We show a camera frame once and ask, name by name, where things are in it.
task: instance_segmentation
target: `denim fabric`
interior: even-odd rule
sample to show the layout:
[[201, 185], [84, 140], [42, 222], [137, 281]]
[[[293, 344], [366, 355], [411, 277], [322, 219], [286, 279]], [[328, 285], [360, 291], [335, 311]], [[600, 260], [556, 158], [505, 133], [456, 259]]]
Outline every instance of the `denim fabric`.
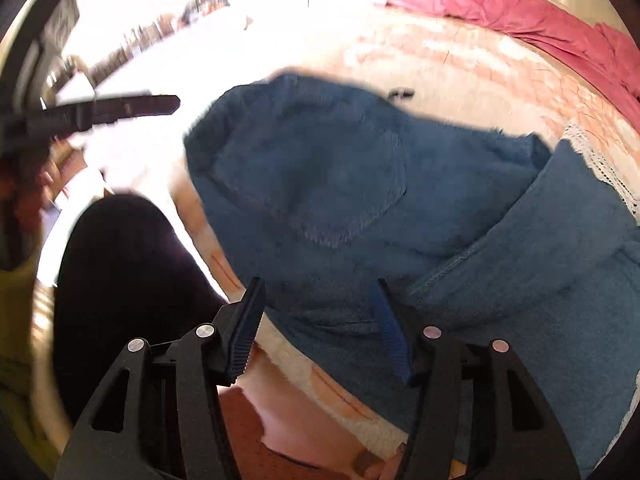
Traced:
[[417, 119], [362, 89], [286, 74], [225, 93], [185, 142], [207, 219], [301, 352], [409, 431], [369, 305], [377, 278], [429, 324], [508, 339], [583, 473], [640, 367], [640, 237], [563, 141]]

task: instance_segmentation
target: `olive green fabric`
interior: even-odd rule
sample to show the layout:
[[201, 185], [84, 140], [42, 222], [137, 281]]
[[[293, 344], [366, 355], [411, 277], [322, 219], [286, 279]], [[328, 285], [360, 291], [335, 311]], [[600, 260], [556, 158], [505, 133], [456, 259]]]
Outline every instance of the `olive green fabric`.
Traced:
[[31, 306], [38, 254], [0, 270], [0, 410], [33, 461], [53, 476], [59, 456], [31, 409]]

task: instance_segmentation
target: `metal pin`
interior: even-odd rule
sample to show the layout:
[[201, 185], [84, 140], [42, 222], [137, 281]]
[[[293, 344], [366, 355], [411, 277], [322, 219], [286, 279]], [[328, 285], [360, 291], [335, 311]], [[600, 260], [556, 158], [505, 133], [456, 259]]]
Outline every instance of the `metal pin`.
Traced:
[[143, 339], [135, 338], [129, 341], [127, 345], [127, 350], [129, 352], [137, 352], [138, 350], [142, 350], [145, 347], [145, 342]]
[[426, 326], [422, 330], [422, 334], [428, 339], [437, 339], [442, 335], [442, 330], [437, 326]]
[[494, 347], [494, 350], [496, 352], [500, 352], [501, 354], [504, 354], [505, 352], [509, 351], [509, 343], [507, 343], [506, 341], [503, 341], [502, 339], [496, 339], [492, 344], [492, 347]]
[[216, 331], [216, 329], [213, 327], [213, 325], [210, 325], [210, 324], [200, 325], [196, 329], [196, 336], [203, 337], [203, 338], [204, 337], [209, 337], [215, 331]]

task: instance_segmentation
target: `pink bedsheet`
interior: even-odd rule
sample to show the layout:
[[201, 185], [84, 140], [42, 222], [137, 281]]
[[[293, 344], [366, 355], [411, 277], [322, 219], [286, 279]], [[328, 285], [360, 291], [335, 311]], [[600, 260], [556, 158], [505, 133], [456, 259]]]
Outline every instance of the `pink bedsheet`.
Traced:
[[530, 43], [593, 84], [640, 132], [640, 50], [604, 23], [591, 27], [546, 0], [386, 0], [452, 16]]

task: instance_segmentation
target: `black pants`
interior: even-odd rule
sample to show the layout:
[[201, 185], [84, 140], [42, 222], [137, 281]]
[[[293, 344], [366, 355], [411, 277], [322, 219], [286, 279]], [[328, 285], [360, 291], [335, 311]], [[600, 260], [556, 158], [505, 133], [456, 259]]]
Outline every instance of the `black pants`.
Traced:
[[130, 339], [178, 339], [224, 303], [149, 200], [90, 206], [62, 258], [54, 312], [53, 368], [72, 422]]

